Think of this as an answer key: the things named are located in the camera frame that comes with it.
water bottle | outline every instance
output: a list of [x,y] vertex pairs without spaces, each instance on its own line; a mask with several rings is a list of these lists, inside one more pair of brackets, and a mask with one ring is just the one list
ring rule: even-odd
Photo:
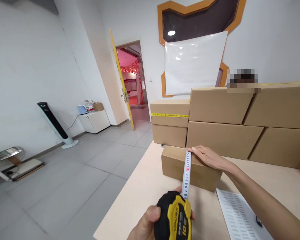
[[94,106],[88,100],[85,100],[85,104],[84,105],[86,106],[86,109],[87,109],[88,113],[96,112],[94,110]]

weighing scale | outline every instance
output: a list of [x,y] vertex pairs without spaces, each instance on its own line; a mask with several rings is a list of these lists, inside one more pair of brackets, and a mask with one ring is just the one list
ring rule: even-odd
[[19,159],[16,157],[17,154],[24,153],[24,150],[20,147],[11,147],[0,152],[0,161],[9,160],[15,165],[13,168],[5,170],[3,174],[9,178],[10,181],[18,181],[21,177],[44,166],[44,162],[38,159],[30,159],[26,162],[21,162],[24,156]]

white board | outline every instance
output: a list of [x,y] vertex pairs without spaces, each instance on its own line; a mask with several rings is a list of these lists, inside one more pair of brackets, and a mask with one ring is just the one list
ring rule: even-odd
[[228,31],[165,43],[166,95],[215,87]]

tower fan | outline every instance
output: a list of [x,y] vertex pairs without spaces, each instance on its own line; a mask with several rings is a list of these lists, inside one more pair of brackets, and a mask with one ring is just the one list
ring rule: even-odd
[[37,103],[40,109],[43,111],[43,115],[52,127],[52,129],[55,131],[55,133],[58,135],[58,137],[64,142],[64,145],[61,147],[63,149],[73,147],[76,145],[79,140],[73,141],[70,136],[67,135],[67,133],[63,130],[62,126],[56,119],[56,117],[53,115],[52,111],[50,110],[47,102],[40,102]]

electric kettle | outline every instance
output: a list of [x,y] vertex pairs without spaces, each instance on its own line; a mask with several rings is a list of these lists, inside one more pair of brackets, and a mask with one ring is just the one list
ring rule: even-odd
[[88,113],[85,105],[78,105],[78,110],[81,115]]

